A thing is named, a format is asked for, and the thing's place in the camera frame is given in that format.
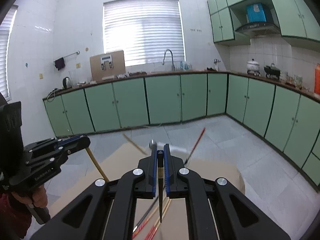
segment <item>cardboard box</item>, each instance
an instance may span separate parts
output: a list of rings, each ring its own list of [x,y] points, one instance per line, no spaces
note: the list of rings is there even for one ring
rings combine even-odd
[[[185,160],[187,157],[183,153],[172,152],[172,155],[176,155],[183,160]],[[143,155],[130,143],[125,143],[100,165],[107,177],[110,180],[115,180],[121,178],[122,175],[127,171],[137,168],[139,160],[145,157],[145,155]],[[243,178],[237,168],[233,165],[191,159],[188,168],[196,171],[205,179],[215,180],[218,177],[225,177],[243,194],[245,193]],[[102,178],[102,176],[95,169],[89,172],[85,177],[79,179],[79,181],[72,188],[67,190],[55,203],[52,204],[52,206],[50,206],[49,212],[51,217],[56,215],[60,210],[67,206],[76,196],[89,187],[89,185],[91,185],[96,179],[100,178]],[[137,200],[135,224],[140,220],[152,202],[153,200],[148,199]],[[156,212],[153,218],[135,239],[143,240],[158,217],[159,212]],[[184,199],[172,200],[166,216],[164,217],[163,222],[153,239],[188,239],[188,223]]]
[[[112,56],[113,68],[106,66],[106,68],[102,70],[101,57],[105,55]],[[125,74],[124,51],[114,51],[90,57],[90,67],[93,81],[102,81],[104,77]]]

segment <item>towel rack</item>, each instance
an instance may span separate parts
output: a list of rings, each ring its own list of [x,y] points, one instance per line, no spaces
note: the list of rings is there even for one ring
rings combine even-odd
[[[80,54],[80,51],[78,50],[77,52],[74,52],[74,53],[71,53],[71,54],[69,54],[69,55],[66,55],[66,56],[64,56],[63,58],[72,56],[72,55],[74,55],[74,54],[79,55],[79,54]]]

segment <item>red clothing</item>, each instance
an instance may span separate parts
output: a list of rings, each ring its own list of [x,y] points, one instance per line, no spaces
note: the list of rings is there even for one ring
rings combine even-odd
[[[31,226],[32,215],[24,204],[18,202],[11,194],[0,193],[0,216],[15,231],[24,238]]]

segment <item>white window blind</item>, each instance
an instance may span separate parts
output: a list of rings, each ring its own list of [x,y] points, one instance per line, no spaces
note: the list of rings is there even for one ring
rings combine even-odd
[[[184,60],[179,1],[105,3],[103,42],[105,53],[124,51],[126,66],[162,62],[166,49],[172,50],[174,61]]]
[[[7,56],[9,38],[17,8],[18,7],[16,5],[13,5],[0,25],[0,92],[6,99],[9,98],[7,81]]]

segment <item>countertop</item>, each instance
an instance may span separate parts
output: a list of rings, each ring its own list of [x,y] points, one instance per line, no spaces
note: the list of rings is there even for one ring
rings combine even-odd
[[[318,103],[320,103],[320,95],[307,91],[307,90],[300,90],[298,88],[289,86],[287,84],[285,84],[285,82],[282,81],[278,81],[275,79],[269,79],[266,77],[259,77],[259,76],[254,76],[254,75],[249,75],[247,73],[242,73],[242,72],[236,72],[236,71],[228,71],[228,70],[224,70],[224,71],[209,71],[209,70],[188,70],[188,71],[161,71],[161,72],[151,72],[151,73],[145,73],[145,74],[140,74],[140,75],[135,75],[135,76],[130,76],[130,77],[126,77],[126,78],[116,78],[116,79],[108,79],[108,80],[104,80],[104,81],[98,81],[96,84],[84,84],[82,86],[76,87],[76,88],[69,88],[69,89],[65,89],[65,90],[60,90],[59,92],[55,93],[55,96],[59,96],[59,95],[63,95],[66,93],[70,93],[76,90],[80,90],[80,89],[84,89],[84,88],[89,88],[89,87],[94,87],[94,86],[98,86],[98,85],[103,85],[103,84],[108,84],[108,83],[112,83],[112,82],[118,82],[118,81],[123,81],[123,80],[129,80],[129,79],[135,79],[135,78],[144,78],[144,77],[154,77],[154,76],[169,76],[169,75],[181,75],[181,74],[201,74],[201,73],[227,73],[227,74],[232,74],[232,75],[237,75],[237,76],[242,76],[242,77],[248,77],[248,78],[252,78],[252,79],[257,79],[257,80],[261,80],[264,82],[268,82],[271,84],[275,84],[277,86],[281,86],[284,88],[287,88],[289,90],[292,90],[294,92],[297,92],[301,95],[304,95]]]

